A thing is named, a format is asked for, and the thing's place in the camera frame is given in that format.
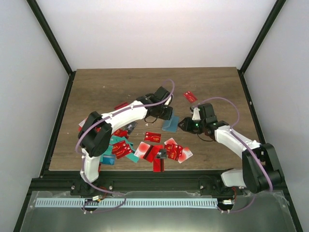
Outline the teal leather card holder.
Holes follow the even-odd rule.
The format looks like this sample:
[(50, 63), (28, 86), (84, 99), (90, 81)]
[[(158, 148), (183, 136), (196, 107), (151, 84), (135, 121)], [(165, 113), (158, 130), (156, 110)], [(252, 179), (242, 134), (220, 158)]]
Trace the teal leather card holder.
[(179, 117), (174, 116), (170, 120), (165, 120), (162, 125), (162, 130), (175, 133), (178, 128)]

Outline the red card black stripe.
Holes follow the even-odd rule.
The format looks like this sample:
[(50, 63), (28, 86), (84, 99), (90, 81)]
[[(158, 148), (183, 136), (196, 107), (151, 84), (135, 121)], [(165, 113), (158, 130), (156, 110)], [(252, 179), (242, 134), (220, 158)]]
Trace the red card black stripe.
[(151, 145), (142, 158), (152, 163), (156, 158), (159, 150), (162, 149), (163, 147), (164, 147), (163, 145)]

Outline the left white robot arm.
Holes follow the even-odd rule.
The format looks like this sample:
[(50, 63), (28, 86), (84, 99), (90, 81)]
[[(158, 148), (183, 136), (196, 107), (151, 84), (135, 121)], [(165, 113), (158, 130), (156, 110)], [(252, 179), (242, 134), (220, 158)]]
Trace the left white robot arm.
[(163, 120), (171, 118), (170, 103), (173, 91), (159, 87), (155, 93), (136, 98), (131, 104), (118, 110), (99, 114), (93, 111), (86, 118), (78, 134), (75, 151), (81, 150), (82, 168), (80, 176), (84, 180), (82, 190), (87, 195), (94, 195), (98, 191), (100, 156), (109, 148), (111, 136), (116, 130), (127, 124), (145, 119), (148, 116)]

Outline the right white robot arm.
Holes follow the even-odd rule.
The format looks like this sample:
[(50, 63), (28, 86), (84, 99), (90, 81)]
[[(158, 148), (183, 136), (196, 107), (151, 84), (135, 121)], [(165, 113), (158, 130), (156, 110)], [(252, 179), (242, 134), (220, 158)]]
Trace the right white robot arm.
[(184, 118), (178, 124), (181, 130), (196, 135), (204, 134), (229, 148), (242, 160), (241, 169), (221, 173), (221, 178), (214, 183), (217, 193), (225, 195), (232, 187), (242, 187), (252, 193), (272, 191), (274, 186), (284, 182), (284, 174), (272, 144), (251, 140), (235, 131), (227, 122), (219, 121), (210, 103), (191, 107), (190, 111), (191, 117)]

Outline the white red card right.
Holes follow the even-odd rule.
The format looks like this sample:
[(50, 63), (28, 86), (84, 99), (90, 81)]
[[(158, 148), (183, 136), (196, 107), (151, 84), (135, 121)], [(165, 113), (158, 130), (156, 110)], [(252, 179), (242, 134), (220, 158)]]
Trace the white red card right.
[(187, 159), (193, 156), (193, 153), (188, 147), (184, 147), (182, 153), (179, 155), (178, 163), (183, 163)]

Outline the red VIP card centre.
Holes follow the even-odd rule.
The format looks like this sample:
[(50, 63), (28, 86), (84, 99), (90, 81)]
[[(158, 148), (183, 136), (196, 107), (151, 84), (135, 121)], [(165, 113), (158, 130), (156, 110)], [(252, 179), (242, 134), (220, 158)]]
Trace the red VIP card centre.
[(154, 132), (146, 132), (144, 140), (148, 142), (159, 143), (161, 141), (161, 134)]

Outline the red gold card pile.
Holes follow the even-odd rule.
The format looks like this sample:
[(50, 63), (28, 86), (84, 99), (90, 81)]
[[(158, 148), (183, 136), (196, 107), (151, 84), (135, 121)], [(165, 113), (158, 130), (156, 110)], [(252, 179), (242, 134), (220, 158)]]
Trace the red gold card pile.
[(167, 152), (167, 157), (171, 160), (178, 161), (183, 152), (183, 147), (176, 144), (166, 144), (164, 146)]
[(133, 152), (133, 149), (126, 141), (120, 141), (112, 145), (112, 154), (120, 159)]

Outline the red card top pile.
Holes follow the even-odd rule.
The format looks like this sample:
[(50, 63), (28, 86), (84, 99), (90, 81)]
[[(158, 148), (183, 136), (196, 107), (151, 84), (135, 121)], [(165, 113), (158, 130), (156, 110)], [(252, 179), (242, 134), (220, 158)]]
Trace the red card top pile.
[(123, 108), (123, 107), (125, 107), (125, 106), (128, 106), (128, 105), (129, 105), (128, 102), (123, 102), (123, 103), (121, 103), (121, 104), (115, 106), (115, 107), (114, 107), (114, 110), (121, 109), (121, 108)]

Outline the white red circle card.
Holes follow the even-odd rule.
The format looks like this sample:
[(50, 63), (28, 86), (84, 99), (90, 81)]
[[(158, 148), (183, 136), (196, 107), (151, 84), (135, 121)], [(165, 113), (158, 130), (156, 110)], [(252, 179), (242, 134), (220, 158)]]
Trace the white red circle card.
[(145, 143), (145, 142), (140, 142), (140, 144), (138, 145), (134, 156), (138, 157), (138, 158), (143, 158), (143, 156), (146, 154), (146, 152), (148, 151), (148, 149), (150, 148), (150, 145)]

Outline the red striped card table edge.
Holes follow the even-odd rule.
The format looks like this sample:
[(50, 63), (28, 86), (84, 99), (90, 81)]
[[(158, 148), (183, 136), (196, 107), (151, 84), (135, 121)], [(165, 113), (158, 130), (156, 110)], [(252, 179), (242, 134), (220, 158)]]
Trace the red striped card table edge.
[(153, 172), (161, 173), (164, 172), (164, 159), (154, 159), (153, 160)]

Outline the teal card with stripe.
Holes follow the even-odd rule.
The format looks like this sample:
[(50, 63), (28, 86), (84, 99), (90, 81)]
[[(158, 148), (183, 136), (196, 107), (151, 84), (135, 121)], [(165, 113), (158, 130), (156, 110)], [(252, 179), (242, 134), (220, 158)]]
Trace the teal card with stripe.
[(131, 148), (131, 153), (127, 154), (126, 158), (128, 158), (129, 160), (131, 160), (134, 163), (137, 163), (140, 158), (138, 156), (135, 156), (136, 150), (133, 148), (133, 146), (131, 144), (129, 144), (129, 145), (130, 145), (130, 148)]

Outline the blue card front left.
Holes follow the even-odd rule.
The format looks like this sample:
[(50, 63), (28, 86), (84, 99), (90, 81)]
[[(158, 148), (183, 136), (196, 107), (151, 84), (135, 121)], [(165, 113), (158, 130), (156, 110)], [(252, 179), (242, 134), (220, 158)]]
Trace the blue card front left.
[(100, 159), (101, 164), (104, 165), (114, 165), (115, 155), (102, 155)]

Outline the white red card left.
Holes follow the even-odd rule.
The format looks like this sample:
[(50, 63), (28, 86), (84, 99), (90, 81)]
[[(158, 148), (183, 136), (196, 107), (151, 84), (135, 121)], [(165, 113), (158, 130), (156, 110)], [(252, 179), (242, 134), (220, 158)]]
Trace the white red card left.
[(87, 118), (85, 118), (82, 122), (79, 123), (79, 127), (82, 128), (86, 122)]

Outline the black frame post right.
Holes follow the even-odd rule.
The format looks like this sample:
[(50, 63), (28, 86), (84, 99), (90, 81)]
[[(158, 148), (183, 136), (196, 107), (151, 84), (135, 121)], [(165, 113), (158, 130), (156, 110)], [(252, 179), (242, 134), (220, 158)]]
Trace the black frame post right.
[(270, 13), (268, 14), (261, 30), (259, 31), (251, 49), (249, 50), (241, 68), (238, 70), (240, 74), (245, 74), (251, 62), (253, 61), (256, 53), (258, 52), (260, 46), (262, 45), (264, 39), (266, 38), (268, 32), (270, 31), (272, 25), (274, 24), (276, 18), (281, 12), (286, 0), (276, 0)]

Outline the black frame post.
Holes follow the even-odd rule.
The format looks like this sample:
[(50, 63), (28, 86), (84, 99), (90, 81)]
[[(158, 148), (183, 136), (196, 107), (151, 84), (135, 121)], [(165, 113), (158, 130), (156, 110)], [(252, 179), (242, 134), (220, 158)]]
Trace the black frame post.
[(32, 10), (35, 18), (37, 19), (38, 23), (40, 24), (46, 38), (48, 39), (50, 45), (52, 46), (54, 52), (56, 53), (60, 63), (62, 64), (63, 68), (65, 69), (68, 76), (73, 75), (74, 71), (72, 70), (71, 66), (69, 65), (65, 54), (63, 53), (52, 29), (50, 28), (40, 6), (38, 5), (36, 0), (26, 0), (28, 6)]
[(276, 0), (270, 13), (268, 14), (261, 30), (259, 31), (251, 49), (249, 50), (241, 68), (238, 70), (240, 74), (245, 74), (251, 62), (253, 61), (256, 53), (258, 52), (260, 46), (262, 45), (264, 39), (266, 38), (268, 32), (270, 31), (272, 25), (274, 24), (276, 18), (281, 12), (286, 0)]

